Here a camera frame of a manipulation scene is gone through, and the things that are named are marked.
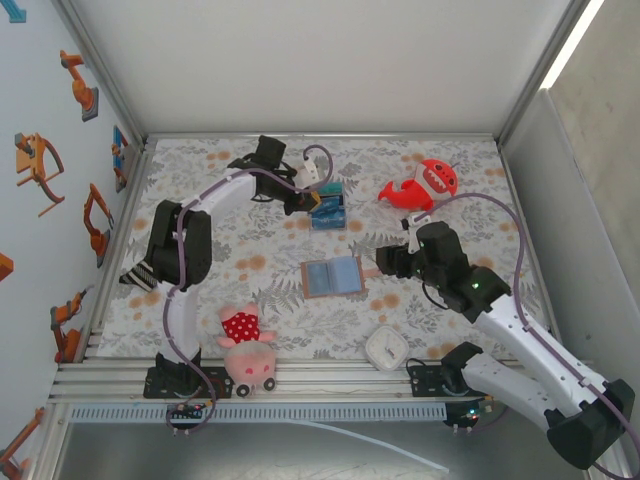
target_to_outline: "aluminum frame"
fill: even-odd
[[[109,73],[108,66],[103,60],[99,48],[92,40],[90,29],[87,28],[86,22],[83,21],[81,15],[75,8],[73,0],[51,0],[56,7],[60,17],[64,21],[67,29],[70,31],[76,43],[85,57],[88,65],[91,67],[93,74],[96,76],[98,83],[105,90],[107,97],[113,104],[114,109],[123,120],[123,125],[130,132],[131,140],[137,144],[138,148],[142,148],[147,136],[147,132],[140,121],[136,118],[135,114],[127,105],[126,98],[122,94],[121,89],[118,87],[117,82]],[[539,88],[544,75],[551,66],[555,56],[559,52],[562,44],[569,35],[571,29],[577,22],[582,11],[584,10],[588,0],[572,0],[569,4],[563,19],[553,33],[543,55],[538,61],[534,71],[529,77],[527,83],[524,85],[522,93],[520,94],[511,114],[505,121],[503,128],[501,129],[499,140],[500,145],[509,138],[517,122],[521,118],[522,114],[526,110],[527,106],[531,102],[533,95]],[[150,137],[151,142],[147,145],[147,150],[142,155],[139,155],[136,160],[136,169],[130,179],[130,185],[128,188],[128,198],[125,203],[125,209],[121,220],[119,231],[113,239],[114,248],[112,248],[110,258],[107,259],[107,268],[105,269],[105,275],[101,282],[98,299],[91,315],[91,321],[87,325],[85,332],[81,338],[80,348],[76,356],[76,362],[69,365],[62,365],[56,375],[56,380],[52,389],[52,398],[47,406],[47,414],[45,417],[45,423],[42,426],[42,434],[44,440],[41,448],[36,452],[37,460],[32,463],[31,467],[25,472],[25,479],[53,479],[56,475],[56,468],[59,465],[59,458],[64,455],[64,448],[66,444],[67,431],[69,426],[69,416],[72,410],[72,405],[79,401],[81,398],[84,401],[91,402],[105,402],[115,400],[117,402],[133,403],[145,401],[141,399],[142,382],[144,382],[143,373],[146,368],[151,366],[152,360],[150,359],[136,359],[136,360],[114,360],[114,359],[101,359],[95,356],[97,353],[96,341],[99,342],[99,335],[101,334],[101,326],[103,324],[103,317],[106,312],[107,305],[111,298],[112,287],[115,282],[115,277],[124,254],[124,246],[128,239],[128,232],[133,222],[133,216],[135,213],[135,206],[137,204],[139,195],[141,194],[141,184],[145,178],[150,158],[152,157],[155,147],[155,141],[161,138],[220,138],[220,137],[236,137],[236,136],[251,136],[254,137],[257,134],[157,134]],[[354,137],[354,138],[371,138],[371,137],[392,137],[392,138],[418,138],[421,139],[439,139],[439,140],[489,140],[490,134],[471,134],[471,135],[446,135],[446,134],[398,134],[398,133],[372,133],[372,134],[344,134],[344,133],[313,133],[313,134],[301,134],[301,133],[288,133],[283,134],[275,132],[272,135],[278,137],[287,136],[302,136],[302,137]],[[503,165],[507,172],[507,179],[511,189],[514,202],[518,214],[521,218],[522,211],[520,208],[520,202],[515,193],[511,173],[508,169],[506,162],[503,159]],[[528,234],[528,229],[525,223],[525,232],[527,245],[529,247],[530,260],[532,268],[534,270],[536,280],[542,291],[543,304],[545,313],[549,319],[554,333],[559,339],[559,332],[557,329],[557,323],[553,316],[553,311],[550,308],[549,296],[540,274],[539,264],[534,250],[531,248],[531,239]],[[209,361],[203,362],[205,365],[210,364]],[[349,393],[345,392],[344,388],[353,388],[354,375],[362,378],[362,376],[371,375],[371,365],[366,361],[355,362],[279,362],[278,366],[278,379],[279,388],[283,392],[282,396],[274,397],[273,394],[264,396],[262,401],[267,398],[272,398],[273,401],[283,401],[286,398],[295,398],[295,401],[304,401],[304,393],[302,395],[296,394],[295,388],[303,387],[302,392],[307,392],[307,395],[312,395],[314,400],[317,401],[319,392],[309,389],[316,383],[316,386],[325,393],[329,401],[345,401],[345,398],[353,401],[355,397],[358,401],[368,399],[368,401],[380,401],[381,398],[388,398],[394,402],[408,401],[411,397],[408,390],[408,379],[402,375],[402,372],[391,372],[388,375],[383,375],[375,380],[376,383],[370,383],[374,388],[379,388],[379,391],[372,391],[365,389],[360,393],[355,391]],[[629,471],[628,465],[624,454],[621,453],[621,447],[619,442],[616,443],[607,454],[610,454],[610,458],[602,459],[602,464],[614,471],[620,471],[622,473]],[[585,473],[585,478],[599,479],[602,478],[599,472]]]

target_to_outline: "clock face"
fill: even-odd
[[[374,364],[395,370],[407,356],[407,342],[390,327],[381,327],[367,341],[367,353]]]

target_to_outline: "red toy fish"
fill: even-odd
[[[435,158],[423,160],[414,178],[402,182],[401,190],[393,190],[393,182],[387,183],[378,200],[388,198],[396,208],[431,210],[434,200],[452,197],[458,190],[458,177],[449,165]]]

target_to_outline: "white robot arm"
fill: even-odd
[[[509,286],[486,267],[470,265],[457,234],[424,214],[403,222],[411,241],[379,248],[381,272],[418,278],[438,290],[445,304],[502,343],[535,380],[506,368],[465,342],[442,359],[443,384],[454,395],[484,392],[546,432],[555,450],[577,468],[589,468],[624,428],[603,403],[606,397],[627,419],[635,394],[623,380],[607,382],[555,340],[525,309]]]
[[[212,228],[256,196],[281,201],[286,215],[309,212],[320,204],[313,188],[296,187],[297,171],[282,161],[285,148],[279,140],[261,136],[255,153],[231,162],[225,175],[200,195],[182,203],[165,200],[156,208],[145,261],[168,301],[163,311],[166,338],[155,368],[165,389],[175,395],[189,396],[201,385],[196,314],[200,284],[212,265]],[[311,148],[329,155],[324,147],[311,145],[303,154],[307,162]],[[329,165],[327,178],[316,187],[328,182],[331,159]]]
[[[231,178],[235,171],[237,169],[228,169],[225,176]],[[195,200],[197,204],[191,207],[191,211],[204,212],[210,218],[210,228],[214,228],[229,212],[238,205],[250,201],[256,193],[256,177],[242,175],[232,178],[205,200],[195,197],[184,201],[183,205],[188,205]],[[158,291],[166,297],[174,286],[175,284],[170,281],[160,281]],[[196,314],[201,286],[202,284],[194,284],[186,290],[177,290],[169,306],[168,321],[173,340],[178,349],[190,360],[194,359],[200,351],[196,334]],[[160,353],[166,360],[173,363],[179,364],[182,361],[166,338],[163,339]]]

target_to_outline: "gray floor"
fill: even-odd
[[[395,452],[299,425],[212,425],[191,438],[163,425],[74,425],[58,476],[103,479],[578,480],[544,434],[515,413],[471,436],[440,423],[340,423],[450,469],[448,477]]]

